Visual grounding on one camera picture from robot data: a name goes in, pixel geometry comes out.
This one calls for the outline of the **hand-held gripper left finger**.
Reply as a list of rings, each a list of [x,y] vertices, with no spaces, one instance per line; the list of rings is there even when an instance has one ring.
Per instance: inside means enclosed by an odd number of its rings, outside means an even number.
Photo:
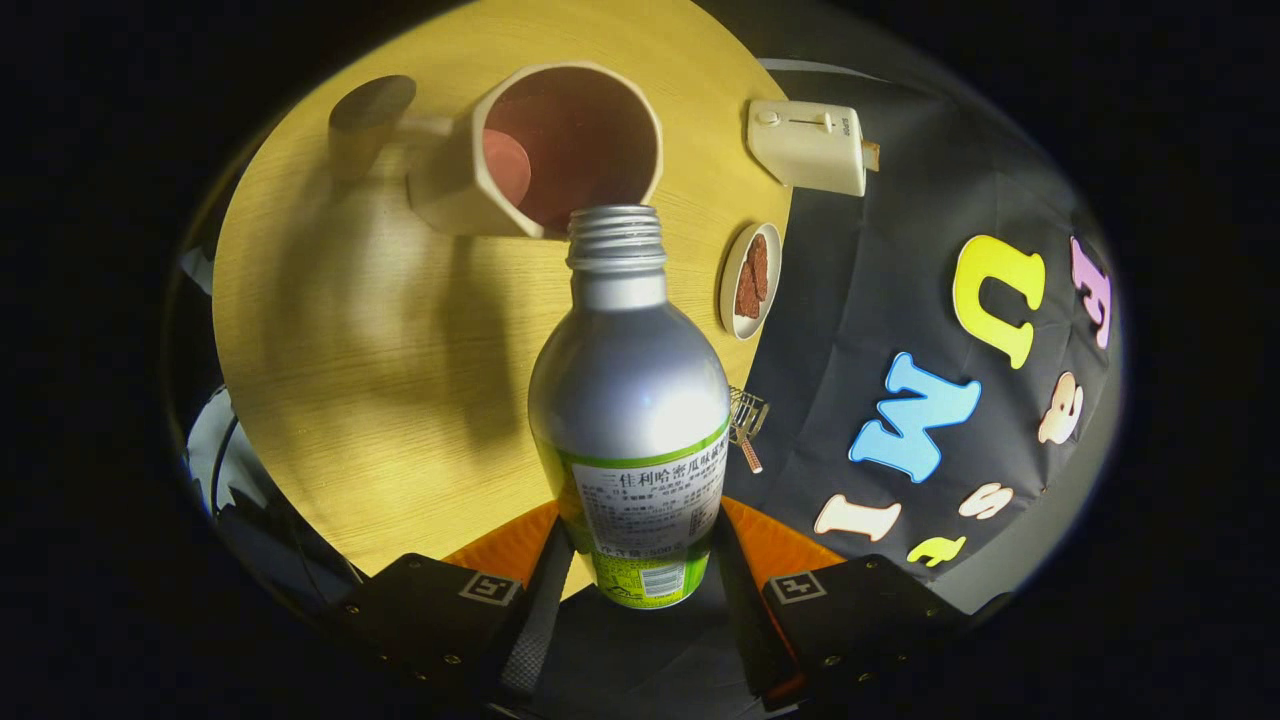
[[[337,639],[454,708],[527,703],[575,556],[553,502],[444,559],[406,553],[330,611]]]

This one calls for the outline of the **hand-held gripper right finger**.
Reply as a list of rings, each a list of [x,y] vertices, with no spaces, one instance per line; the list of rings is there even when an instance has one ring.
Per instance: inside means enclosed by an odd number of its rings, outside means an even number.
[[[884,556],[844,559],[733,498],[719,505],[713,556],[748,687],[765,703],[877,683],[972,628]]]

